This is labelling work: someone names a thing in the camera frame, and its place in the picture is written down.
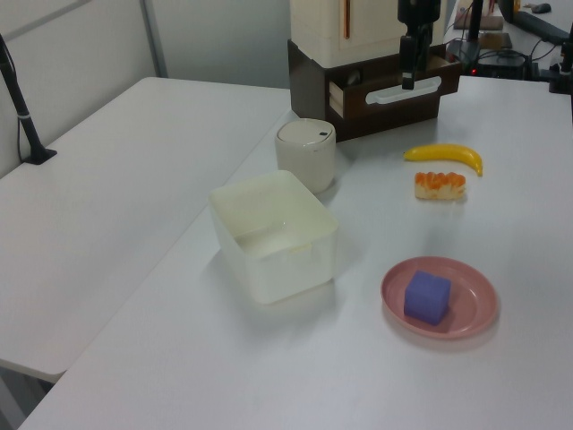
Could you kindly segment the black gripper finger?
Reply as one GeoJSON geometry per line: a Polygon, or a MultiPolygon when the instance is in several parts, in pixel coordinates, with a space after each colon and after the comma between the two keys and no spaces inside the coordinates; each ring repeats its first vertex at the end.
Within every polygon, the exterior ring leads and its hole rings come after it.
{"type": "Polygon", "coordinates": [[[402,88],[412,90],[415,86],[415,38],[412,36],[400,38],[399,69],[402,73],[402,88]]]}
{"type": "Polygon", "coordinates": [[[432,43],[432,25],[424,24],[415,32],[415,71],[424,71],[427,67],[429,49],[432,43]]]}

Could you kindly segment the black Franka gripper body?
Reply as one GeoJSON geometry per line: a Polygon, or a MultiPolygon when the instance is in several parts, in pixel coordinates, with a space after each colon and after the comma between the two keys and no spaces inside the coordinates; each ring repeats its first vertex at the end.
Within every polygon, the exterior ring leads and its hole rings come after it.
{"type": "Polygon", "coordinates": [[[440,18],[441,0],[398,0],[398,20],[406,26],[422,26],[440,18]]]}

